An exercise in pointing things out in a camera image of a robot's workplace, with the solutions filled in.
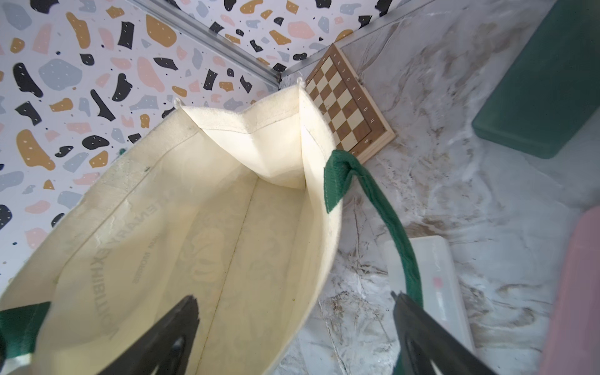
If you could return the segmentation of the wooden chess board box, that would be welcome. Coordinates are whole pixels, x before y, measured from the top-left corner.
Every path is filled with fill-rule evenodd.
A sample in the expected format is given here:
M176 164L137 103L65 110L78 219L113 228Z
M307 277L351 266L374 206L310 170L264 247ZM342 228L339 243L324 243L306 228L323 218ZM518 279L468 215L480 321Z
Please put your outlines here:
M395 138L345 54L331 45L308 76L306 90L328 123L336 148L365 163Z

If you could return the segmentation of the translucent case with pink mark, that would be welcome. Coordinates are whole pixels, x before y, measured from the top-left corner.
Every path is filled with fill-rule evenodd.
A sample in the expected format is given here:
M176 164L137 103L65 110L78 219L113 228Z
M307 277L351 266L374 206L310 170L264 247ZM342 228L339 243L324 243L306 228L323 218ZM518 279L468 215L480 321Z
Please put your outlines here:
M453 255L439 235L411 238L419 267L424 310L471 353L475 353Z

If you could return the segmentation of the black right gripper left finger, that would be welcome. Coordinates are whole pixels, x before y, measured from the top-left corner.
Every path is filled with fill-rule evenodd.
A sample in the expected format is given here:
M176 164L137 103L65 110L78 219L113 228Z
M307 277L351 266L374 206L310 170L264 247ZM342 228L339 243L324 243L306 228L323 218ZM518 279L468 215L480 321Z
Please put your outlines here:
M187 295L102 374L184 374L200 319L197 299Z

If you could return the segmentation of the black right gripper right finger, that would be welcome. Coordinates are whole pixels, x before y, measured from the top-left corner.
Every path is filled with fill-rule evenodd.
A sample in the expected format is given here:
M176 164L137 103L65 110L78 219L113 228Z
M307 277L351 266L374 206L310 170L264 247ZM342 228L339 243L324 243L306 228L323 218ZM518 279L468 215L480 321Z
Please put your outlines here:
M488 374L495 372L460 344L409 295L392 295L400 354L394 374Z

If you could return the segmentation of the cream canvas tote bag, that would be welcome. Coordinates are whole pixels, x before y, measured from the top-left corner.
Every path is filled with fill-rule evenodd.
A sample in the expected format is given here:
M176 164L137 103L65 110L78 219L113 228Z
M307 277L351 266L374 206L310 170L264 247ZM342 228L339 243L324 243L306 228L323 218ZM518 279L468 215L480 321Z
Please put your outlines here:
M178 106L120 156L1 297L1 372L99 374L187 295L199 325L184 374L271 374L309 318L359 181L420 271L396 212L338 150L298 83L242 112Z

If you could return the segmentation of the aluminium corner post left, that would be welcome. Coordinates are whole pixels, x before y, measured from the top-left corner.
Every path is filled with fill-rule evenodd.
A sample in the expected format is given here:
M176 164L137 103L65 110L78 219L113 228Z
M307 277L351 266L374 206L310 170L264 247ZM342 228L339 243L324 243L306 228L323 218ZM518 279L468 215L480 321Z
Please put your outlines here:
M168 26L186 34L223 58L229 59L238 67L257 76L270 90L276 91L279 89L280 73L271 70L229 39L217 34L215 31L211 31L206 25L189 16L183 10L178 9L169 1L131 0L131 3Z

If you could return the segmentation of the dark green case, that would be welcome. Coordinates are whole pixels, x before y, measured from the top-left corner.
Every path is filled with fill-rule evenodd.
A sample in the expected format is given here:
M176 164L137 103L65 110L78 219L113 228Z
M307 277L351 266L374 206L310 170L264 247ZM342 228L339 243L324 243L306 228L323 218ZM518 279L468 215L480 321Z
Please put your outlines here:
M473 119L476 136L551 159L599 108L599 3L557 1Z

